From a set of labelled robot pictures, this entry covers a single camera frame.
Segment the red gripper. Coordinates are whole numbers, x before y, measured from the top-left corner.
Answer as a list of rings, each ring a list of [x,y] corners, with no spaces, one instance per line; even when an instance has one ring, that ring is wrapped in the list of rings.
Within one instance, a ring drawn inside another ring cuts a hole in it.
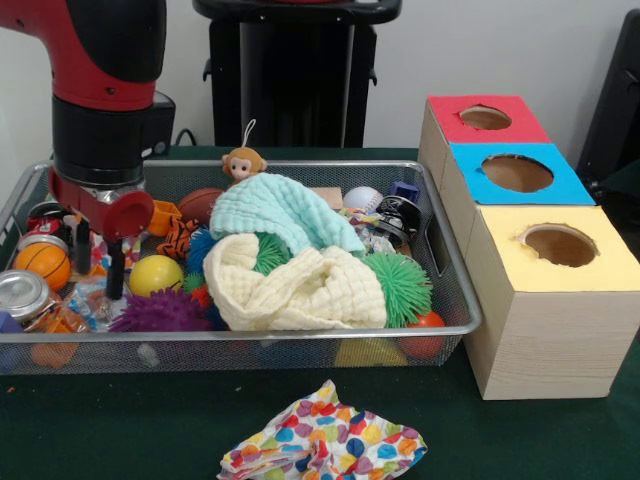
[[[76,270],[88,275],[91,269],[90,227],[107,241],[111,258],[107,273],[106,296],[120,300],[123,295],[125,254],[123,238],[138,236],[147,229],[154,213],[152,197],[141,185],[116,190],[83,187],[60,177],[55,170],[48,174],[50,193],[65,209],[80,214],[76,227]]]

